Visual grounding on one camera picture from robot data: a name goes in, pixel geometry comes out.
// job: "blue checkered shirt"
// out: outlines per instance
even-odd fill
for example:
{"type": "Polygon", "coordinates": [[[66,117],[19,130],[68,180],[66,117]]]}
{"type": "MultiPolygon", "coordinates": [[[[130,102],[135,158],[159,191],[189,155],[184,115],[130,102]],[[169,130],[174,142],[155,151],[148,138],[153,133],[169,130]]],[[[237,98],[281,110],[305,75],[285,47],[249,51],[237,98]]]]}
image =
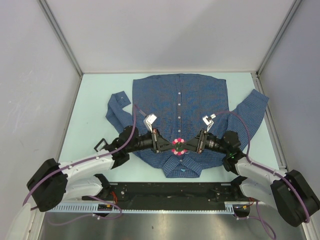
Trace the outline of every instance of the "blue checkered shirt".
{"type": "MultiPolygon", "coordinates": [[[[153,75],[136,79],[133,81],[132,99],[147,115],[157,116],[152,127],[170,142],[177,138],[185,141],[194,138],[200,129],[207,127],[203,116],[229,110],[226,80],[200,74],[153,75]]],[[[251,137],[264,118],[268,99],[252,90],[234,110],[245,121],[251,137]]],[[[108,102],[106,118],[119,133],[133,124],[132,115],[123,110],[129,104],[131,102],[124,91],[113,94],[108,102]]],[[[136,126],[139,134],[147,133],[144,116],[139,113],[136,126]]],[[[245,128],[232,114],[217,116],[209,132],[221,138],[225,131],[238,133],[241,150],[248,144],[245,128]]],[[[202,169],[221,166],[225,156],[210,150],[181,156],[171,151],[154,153],[150,149],[134,154],[152,167],[162,169],[167,178],[198,178],[202,169]]]]}

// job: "white wall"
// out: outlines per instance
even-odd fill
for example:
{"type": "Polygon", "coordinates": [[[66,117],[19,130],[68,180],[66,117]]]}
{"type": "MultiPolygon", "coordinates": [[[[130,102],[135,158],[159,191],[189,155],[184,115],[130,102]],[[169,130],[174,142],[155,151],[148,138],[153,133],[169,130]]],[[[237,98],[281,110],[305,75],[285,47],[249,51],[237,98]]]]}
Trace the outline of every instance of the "white wall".
{"type": "Polygon", "coordinates": [[[55,157],[79,77],[36,0],[0,1],[0,239],[55,157]]]}
{"type": "Polygon", "coordinates": [[[48,0],[81,69],[255,71],[294,0],[48,0]]]}
{"type": "Polygon", "coordinates": [[[320,198],[319,12],[319,0],[302,3],[261,78],[288,165],[320,198]]]}

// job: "shirt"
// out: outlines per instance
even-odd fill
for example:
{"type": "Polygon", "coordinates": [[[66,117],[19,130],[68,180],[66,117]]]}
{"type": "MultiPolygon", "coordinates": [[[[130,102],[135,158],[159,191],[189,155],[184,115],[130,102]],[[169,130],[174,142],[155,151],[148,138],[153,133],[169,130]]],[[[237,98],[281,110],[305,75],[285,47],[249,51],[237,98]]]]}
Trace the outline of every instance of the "shirt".
{"type": "MultiPolygon", "coordinates": [[[[202,117],[229,110],[225,79],[201,74],[153,75],[136,79],[132,86],[133,103],[157,119],[153,128],[168,141],[181,138],[188,141],[207,125],[202,117]]],[[[243,118],[250,136],[257,132],[264,118],[269,98],[256,90],[241,102],[235,110],[243,118]]],[[[115,93],[108,102],[107,120],[121,133],[133,124],[132,115],[122,108],[131,104],[124,91],[115,93]]],[[[226,131],[238,133],[241,150],[248,144],[247,133],[240,120],[232,114],[221,114],[213,119],[210,133],[221,138],[226,131]]],[[[136,127],[139,134],[147,133],[144,116],[137,112],[136,127]]],[[[221,166],[225,154],[204,150],[203,153],[188,152],[181,156],[171,151],[154,153],[146,149],[134,153],[154,168],[161,168],[167,178],[198,178],[202,169],[221,166]]]]}

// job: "shirt sleeve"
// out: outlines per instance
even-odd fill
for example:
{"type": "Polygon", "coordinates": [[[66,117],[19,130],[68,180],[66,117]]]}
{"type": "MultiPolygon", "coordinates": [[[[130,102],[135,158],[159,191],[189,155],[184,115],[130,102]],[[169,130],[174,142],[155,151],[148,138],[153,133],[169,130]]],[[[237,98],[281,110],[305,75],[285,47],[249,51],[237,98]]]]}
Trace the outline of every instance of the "shirt sleeve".
{"type": "Polygon", "coordinates": [[[110,97],[105,117],[118,133],[122,133],[125,127],[133,125],[132,115],[123,110],[130,104],[131,102],[124,91],[112,94],[110,97]]]}
{"type": "MultiPolygon", "coordinates": [[[[264,119],[268,100],[269,98],[267,96],[254,89],[250,95],[233,110],[234,113],[244,120],[249,129],[251,139],[256,134],[264,119]]],[[[238,133],[241,142],[240,149],[244,150],[248,145],[247,132],[241,121],[233,114],[228,114],[227,131],[238,133]]]]}

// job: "white table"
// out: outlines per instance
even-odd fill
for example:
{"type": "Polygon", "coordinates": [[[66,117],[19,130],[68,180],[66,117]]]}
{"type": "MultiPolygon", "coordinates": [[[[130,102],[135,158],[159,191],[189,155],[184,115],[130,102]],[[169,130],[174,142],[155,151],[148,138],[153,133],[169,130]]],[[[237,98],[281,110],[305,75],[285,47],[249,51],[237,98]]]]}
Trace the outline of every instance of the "white table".
{"type": "MultiPolygon", "coordinates": [[[[94,154],[94,146],[102,138],[111,143],[113,139],[118,137],[119,134],[105,117],[111,94],[125,91],[132,102],[133,79],[156,74],[158,73],[85,74],[82,78],[59,161],[74,161],[94,154]]],[[[201,74],[226,79],[231,111],[255,88],[249,72],[201,74]]],[[[124,110],[131,113],[132,104],[125,107],[124,110]]],[[[279,169],[264,120],[251,140],[249,155],[260,163],[279,169]]],[[[223,166],[219,166],[204,169],[199,178],[166,178],[162,169],[151,167],[132,153],[130,153],[130,160],[122,166],[99,173],[105,174],[110,182],[230,182],[236,177],[235,174],[225,171],[223,166]]]]}

